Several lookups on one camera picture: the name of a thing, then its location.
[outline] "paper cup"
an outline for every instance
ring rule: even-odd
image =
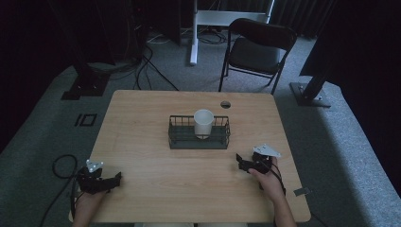
[[[198,110],[194,114],[195,120],[195,134],[200,139],[206,139],[209,137],[212,131],[212,123],[215,120],[213,113],[209,110]]]

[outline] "table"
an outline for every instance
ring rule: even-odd
[[[229,26],[237,18],[248,18],[268,23],[274,0],[269,0],[266,12],[240,12],[220,10],[198,10],[198,0],[194,0],[193,37],[190,64],[198,62],[198,26]]]
[[[231,108],[223,109],[221,101]],[[168,119],[208,109],[230,119],[227,149],[170,149]],[[91,155],[102,177],[121,171],[94,222],[272,222],[270,201],[235,154],[251,160],[253,147],[282,153],[279,166],[296,221],[310,219],[280,115],[270,94],[116,91]]]

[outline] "wire basket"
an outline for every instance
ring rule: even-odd
[[[230,142],[228,116],[215,116],[208,135],[195,134],[193,115],[171,115],[168,126],[170,148],[227,149]]]

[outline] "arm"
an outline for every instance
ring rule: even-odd
[[[277,159],[275,157],[273,157],[272,162],[277,166]],[[278,169],[276,169],[275,166],[272,166],[271,170],[278,173]],[[249,172],[262,185],[265,197],[272,201],[277,226],[296,226],[286,195],[283,192],[279,180],[270,171],[267,174],[262,174],[255,169],[250,169]]]
[[[83,193],[76,203],[76,214],[73,227],[87,227],[101,204],[106,191],[95,193]]]

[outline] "black chair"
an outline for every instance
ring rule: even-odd
[[[231,47],[232,33],[240,35]],[[287,55],[297,40],[297,34],[289,27],[274,26],[250,19],[239,18],[229,26],[227,50],[221,71],[221,92],[223,79],[229,70],[270,79],[276,78],[271,90],[274,94]]]

